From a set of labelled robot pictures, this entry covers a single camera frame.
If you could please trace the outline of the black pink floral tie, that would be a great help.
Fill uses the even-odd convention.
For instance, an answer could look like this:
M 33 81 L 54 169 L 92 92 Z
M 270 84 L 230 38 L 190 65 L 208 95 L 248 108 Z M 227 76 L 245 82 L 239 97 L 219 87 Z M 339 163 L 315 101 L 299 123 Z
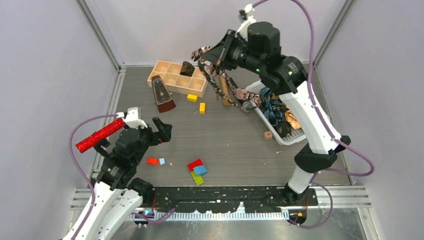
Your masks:
M 197 63 L 201 74 L 216 95 L 231 106 L 244 111 L 257 108 L 262 102 L 259 94 L 238 87 L 224 69 L 215 66 L 204 58 L 204 54 L 211 49 L 211 46 L 198 48 L 191 53 L 191 59 Z

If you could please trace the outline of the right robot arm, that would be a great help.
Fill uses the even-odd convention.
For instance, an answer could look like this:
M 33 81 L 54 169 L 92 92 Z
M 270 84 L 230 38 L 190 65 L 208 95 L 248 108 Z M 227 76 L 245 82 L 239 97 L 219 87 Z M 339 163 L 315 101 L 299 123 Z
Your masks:
M 236 68 L 257 74 L 293 113 L 308 143 L 294 158 L 296 167 L 282 197 L 299 205 L 314 174 L 330 168 L 351 140 L 338 133 L 322 112 L 302 62 L 281 53 L 280 31 L 266 21 L 251 23 L 242 31 L 230 29 L 217 45 L 195 50 L 192 58 L 212 86 L 216 76 Z

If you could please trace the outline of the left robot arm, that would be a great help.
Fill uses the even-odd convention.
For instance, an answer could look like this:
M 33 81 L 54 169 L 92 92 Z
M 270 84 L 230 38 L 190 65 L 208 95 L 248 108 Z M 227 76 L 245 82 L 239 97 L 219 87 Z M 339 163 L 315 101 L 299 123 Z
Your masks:
M 114 117 L 75 145 L 80 153 L 94 148 L 104 161 L 95 183 L 83 175 L 91 196 L 66 240 L 109 240 L 136 208 L 153 202 L 153 185 L 134 176 L 150 147 L 171 140 L 173 126 L 154 117 L 157 131 L 153 131 L 139 117 L 134 121 L 128 120 L 129 115 Z

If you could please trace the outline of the brown wooden metronome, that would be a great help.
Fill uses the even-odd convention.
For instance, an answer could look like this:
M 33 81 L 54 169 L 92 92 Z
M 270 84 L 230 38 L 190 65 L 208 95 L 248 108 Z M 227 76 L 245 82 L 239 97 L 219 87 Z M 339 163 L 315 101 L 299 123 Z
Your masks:
M 172 94 L 168 91 L 163 79 L 160 75 L 151 77 L 151 84 L 154 96 L 154 102 L 159 113 L 165 113 L 173 110 L 176 104 L 172 98 Z

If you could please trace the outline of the red toy brick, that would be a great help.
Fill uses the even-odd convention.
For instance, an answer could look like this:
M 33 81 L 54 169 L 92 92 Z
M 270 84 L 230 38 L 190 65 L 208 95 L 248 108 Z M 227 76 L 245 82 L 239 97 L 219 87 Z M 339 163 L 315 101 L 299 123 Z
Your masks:
M 204 164 L 203 164 L 202 160 L 199 158 L 199 159 L 197 159 L 197 160 L 195 160 L 195 161 L 193 161 L 193 162 L 190 162 L 190 163 L 187 165 L 187 167 L 188 167 L 188 170 L 189 170 L 190 172 L 193 172 L 195 167 L 203 166 L 203 165 L 204 165 Z

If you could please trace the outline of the red glitter microphone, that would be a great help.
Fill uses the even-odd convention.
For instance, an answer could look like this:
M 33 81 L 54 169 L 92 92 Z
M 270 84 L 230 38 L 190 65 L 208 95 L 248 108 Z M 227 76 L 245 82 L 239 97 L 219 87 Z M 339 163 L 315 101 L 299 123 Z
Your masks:
M 125 122 L 122 118 L 117 118 L 113 122 L 109 123 L 102 129 L 94 132 L 87 138 L 83 139 L 79 143 L 77 143 L 75 146 L 78 149 L 80 153 L 84 153 L 90 148 L 93 148 L 96 144 L 98 144 L 101 140 L 106 139 L 113 133 L 117 132 L 121 128 L 123 128 L 125 125 Z

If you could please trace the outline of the yellow block near tray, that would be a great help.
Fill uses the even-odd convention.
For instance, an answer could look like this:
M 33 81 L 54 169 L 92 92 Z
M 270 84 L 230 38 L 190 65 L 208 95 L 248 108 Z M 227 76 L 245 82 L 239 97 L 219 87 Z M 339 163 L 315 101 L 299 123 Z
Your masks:
M 186 96 L 186 99 L 187 99 L 188 101 L 190 101 L 190 102 L 197 102 L 197 101 L 198 101 L 198 99 L 199 99 L 199 97 L 198 97 L 197 95 L 195 95 L 195 94 L 188 94 L 188 95 Z

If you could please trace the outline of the yellow block upright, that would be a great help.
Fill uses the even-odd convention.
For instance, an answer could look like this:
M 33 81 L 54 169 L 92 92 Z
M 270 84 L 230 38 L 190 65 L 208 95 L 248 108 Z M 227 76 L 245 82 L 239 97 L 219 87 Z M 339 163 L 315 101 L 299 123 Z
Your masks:
M 201 102 L 199 104 L 199 113 L 200 114 L 205 114 L 206 112 L 206 103 L 205 102 Z

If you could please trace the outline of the blue toy brick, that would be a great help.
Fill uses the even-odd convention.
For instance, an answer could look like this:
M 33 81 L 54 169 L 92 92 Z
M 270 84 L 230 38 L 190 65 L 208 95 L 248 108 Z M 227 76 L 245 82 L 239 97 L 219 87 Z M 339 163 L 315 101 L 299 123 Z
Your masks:
M 206 169 L 206 167 L 204 165 L 195 166 L 193 168 L 193 171 L 194 171 L 195 175 L 196 176 L 199 176 L 199 177 L 201 177 L 201 176 L 203 176 L 203 175 L 205 175 L 205 174 L 208 173 L 208 171 L 207 171 L 207 169 Z

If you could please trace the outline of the wooden compartment tray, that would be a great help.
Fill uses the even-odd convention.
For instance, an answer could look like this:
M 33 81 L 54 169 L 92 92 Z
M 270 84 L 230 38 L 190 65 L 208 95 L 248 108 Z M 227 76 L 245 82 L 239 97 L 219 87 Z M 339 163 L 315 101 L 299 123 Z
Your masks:
M 202 98 L 208 86 L 207 80 L 197 66 L 191 76 L 181 75 L 182 66 L 182 63 L 158 60 L 146 80 L 148 86 L 152 87 L 152 77 L 160 76 L 170 92 Z

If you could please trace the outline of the yellow green translucent brick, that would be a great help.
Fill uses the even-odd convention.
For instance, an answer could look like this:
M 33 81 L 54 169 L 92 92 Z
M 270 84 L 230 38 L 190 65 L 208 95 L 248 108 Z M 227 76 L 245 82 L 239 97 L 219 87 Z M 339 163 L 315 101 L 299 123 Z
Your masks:
M 197 175 L 194 171 L 191 171 L 190 174 L 197 186 L 200 186 L 204 183 L 202 176 Z

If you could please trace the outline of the black microphone silver head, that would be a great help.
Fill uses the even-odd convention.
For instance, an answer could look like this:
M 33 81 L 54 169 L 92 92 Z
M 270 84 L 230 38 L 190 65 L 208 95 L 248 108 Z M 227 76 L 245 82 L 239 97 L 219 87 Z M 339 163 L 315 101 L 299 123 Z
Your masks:
M 250 113 L 253 111 L 253 105 L 250 100 L 248 100 L 248 96 L 250 95 L 247 90 L 244 88 L 238 87 L 236 82 L 230 78 L 230 82 L 232 85 L 232 95 L 235 98 L 235 102 L 241 105 L 242 111 L 245 113 Z

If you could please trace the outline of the blue patterned tie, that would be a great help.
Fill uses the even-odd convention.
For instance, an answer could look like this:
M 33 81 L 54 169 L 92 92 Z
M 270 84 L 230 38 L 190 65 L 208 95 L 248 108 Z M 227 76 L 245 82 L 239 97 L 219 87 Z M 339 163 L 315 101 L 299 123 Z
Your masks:
M 285 113 L 289 109 L 270 88 L 264 87 L 259 96 L 259 109 L 272 127 L 276 127 L 280 122 L 286 120 Z

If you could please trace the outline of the orange gold tie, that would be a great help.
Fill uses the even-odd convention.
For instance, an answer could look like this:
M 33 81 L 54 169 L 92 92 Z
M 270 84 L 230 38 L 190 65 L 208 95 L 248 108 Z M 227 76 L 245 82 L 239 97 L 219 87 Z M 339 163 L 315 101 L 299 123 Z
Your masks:
M 293 112 L 289 109 L 284 113 L 284 117 L 285 120 L 290 124 L 290 126 L 294 129 L 294 130 L 298 130 L 301 128 L 300 123 L 298 122 L 298 120 L 296 119 L 295 115 L 293 114 Z

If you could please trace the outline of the white plastic basket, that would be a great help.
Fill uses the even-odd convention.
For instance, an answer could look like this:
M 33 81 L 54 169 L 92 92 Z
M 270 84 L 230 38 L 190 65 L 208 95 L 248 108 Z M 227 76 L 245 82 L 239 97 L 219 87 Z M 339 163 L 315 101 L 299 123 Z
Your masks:
M 259 95 L 265 87 L 266 86 L 260 80 L 258 80 L 248 85 L 245 89 L 249 92 Z M 255 108 L 254 112 L 259 116 L 279 145 L 289 146 L 306 139 L 306 135 L 301 128 L 294 129 L 290 126 L 287 130 L 277 130 L 276 127 L 270 123 L 269 119 L 264 115 L 263 111 L 259 107 Z

